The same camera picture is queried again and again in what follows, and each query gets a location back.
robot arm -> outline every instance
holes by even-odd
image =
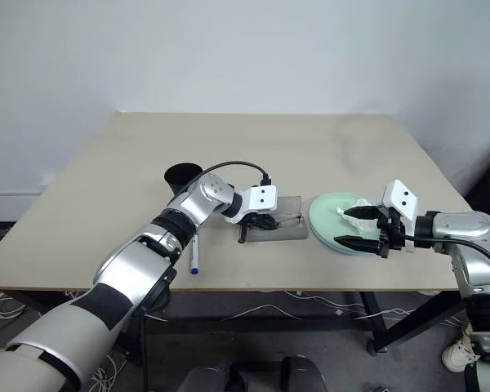
[[[269,195],[262,197],[261,209],[254,208],[256,200],[250,197],[258,190]],[[107,258],[91,290],[51,310],[7,343],[0,352],[0,392],[57,391],[66,381],[79,390],[128,319],[159,302],[176,276],[174,264],[213,212],[239,221],[246,213],[275,209],[276,202],[275,185],[238,194],[215,174],[198,178]]]
[[[461,298],[473,332],[474,352],[485,361],[472,369],[474,388],[490,391],[490,216],[483,212],[417,215],[417,197],[403,183],[395,180],[387,185],[382,204],[355,207],[345,214],[359,219],[378,219],[379,240],[355,236],[337,237],[344,246],[387,257],[390,249],[432,247],[449,255]]]

white sneaker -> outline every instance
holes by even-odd
[[[469,336],[471,331],[472,327],[469,324],[466,328],[462,328],[463,337],[443,351],[441,359],[443,360],[444,366],[450,372],[464,372],[466,365],[474,363],[479,359],[479,356],[474,354],[472,350]]]

table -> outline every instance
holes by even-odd
[[[469,209],[428,155],[388,116],[116,114],[0,242],[0,288],[81,290],[113,249],[172,196],[163,173],[242,159],[260,164],[280,196],[300,195],[304,214],[328,192],[373,202],[398,178],[421,211]],[[247,167],[218,174],[239,189],[258,183]],[[238,227],[214,216],[200,233],[201,274],[178,264],[174,290],[418,290],[457,288],[450,260],[431,250],[343,256],[315,236],[238,244]]]

white wall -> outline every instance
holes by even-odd
[[[0,0],[0,191],[36,191],[115,110],[394,114],[464,191],[490,153],[490,0]]]

gray floor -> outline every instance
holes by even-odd
[[[360,302],[357,293],[319,294],[336,302]],[[378,299],[382,309],[397,306],[410,310],[427,301],[428,297],[414,292],[382,292],[378,293]],[[264,303],[302,317],[335,312],[313,301],[293,299],[282,292],[177,292],[173,293],[171,304],[159,316],[165,319],[204,315],[224,318]],[[277,315],[275,310],[262,309],[248,317],[265,314]],[[343,313],[338,317],[352,316]],[[0,347],[37,317],[36,312],[29,310],[13,324],[3,328],[0,331]],[[389,317],[401,316],[389,314]],[[370,337],[365,332],[154,335],[149,336],[150,389],[154,392],[175,391],[188,371],[198,365],[278,361],[286,355],[303,354],[315,361],[331,391],[369,392],[383,385],[391,392],[459,392],[465,389],[463,376],[447,371],[441,363],[440,355],[460,334],[456,328],[437,326],[376,358],[368,355],[365,350]],[[247,375],[250,391],[277,390],[277,377],[276,373]],[[128,363],[112,391],[140,390],[140,367]]]

